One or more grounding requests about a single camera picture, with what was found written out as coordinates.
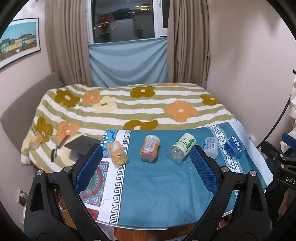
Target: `gray sofa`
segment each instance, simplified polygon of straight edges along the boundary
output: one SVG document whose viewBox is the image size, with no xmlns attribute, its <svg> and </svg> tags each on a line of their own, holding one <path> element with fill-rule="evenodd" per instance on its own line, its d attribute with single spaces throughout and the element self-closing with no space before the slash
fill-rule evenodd
<svg viewBox="0 0 296 241">
<path fill-rule="evenodd" d="M 48 90 L 62 86 L 58 74 L 52 73 L 17 98 L 0 117 L 4 131 L 19 152 L 42 97 Z"/>
</svg>

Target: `framed picture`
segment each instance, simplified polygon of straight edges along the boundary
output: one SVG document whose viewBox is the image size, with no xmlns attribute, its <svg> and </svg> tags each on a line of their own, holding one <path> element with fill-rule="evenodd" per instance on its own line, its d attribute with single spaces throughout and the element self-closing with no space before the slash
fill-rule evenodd
<svg viewBox="0 0 296 241">
<path fill-rule="evenodd" d="M 0 69 L 28 54 L 40 51 L 39 18 L 12 21 L 0 38 Z"/>
</svg>

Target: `wall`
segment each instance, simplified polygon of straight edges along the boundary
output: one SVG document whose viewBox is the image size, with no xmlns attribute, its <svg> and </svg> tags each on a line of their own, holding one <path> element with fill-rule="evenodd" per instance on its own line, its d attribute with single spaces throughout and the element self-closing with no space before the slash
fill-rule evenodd
<svg viewBox="0 0 296 241">
<path fill-rule="evenodd" d="M 255 144 L 288 101 L 296 69 L 296 41 L 266 0 L 208 0 L 210 70 L 207 91 L 236 116 Z M 292 129 L 285 113 L 268 141 L 279 147 Z"/>
<path fill-rule="evenodd" d="M 15 19 L 39 17 L 41 51 L 23 57 L 0 70 L 0 115 L 23 92 L 51 73 L 45 42 L 45 0 L 29 0 Z M 0 199 L 15 223 L 23 229 L 23 207 L 17 203 L 17 190 L 29 194 L 33 167 L 20 166 L 20 153 L 0 127 Z"/>
</svg>

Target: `floral duvet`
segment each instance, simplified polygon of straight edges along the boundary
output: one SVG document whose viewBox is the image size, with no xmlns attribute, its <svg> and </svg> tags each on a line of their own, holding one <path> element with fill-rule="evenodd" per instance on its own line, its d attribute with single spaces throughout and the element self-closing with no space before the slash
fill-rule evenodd
<svg viewBox="0 0 296 241">
<path fill-rule="evenodd" d="M 159 83 L 115 88 L 69 85 L 46 92 L 23 141 L 22 165 L 35 164 L 48 172 L 73 165 L 71 150 L 62 147 L 51 162 L 52 149 L 86 135 L 108 143 L 108 129 L 182 130 L 219 124 L 234 116 L 212 95 L 195 84 Z M 37 149 L 29 142 L 36 132 L 43 140 Z"/>
</svg>

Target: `window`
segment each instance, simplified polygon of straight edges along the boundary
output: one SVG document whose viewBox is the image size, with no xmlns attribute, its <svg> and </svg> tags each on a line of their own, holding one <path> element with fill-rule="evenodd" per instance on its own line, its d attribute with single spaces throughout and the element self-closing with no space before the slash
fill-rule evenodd
<svg viewBox="0 0 296 241">
<path fill-rule="evenodd" d="M 169 5 L 170 0 L 87 0 L 88 42 L 166 36 Z"/>
</svg>

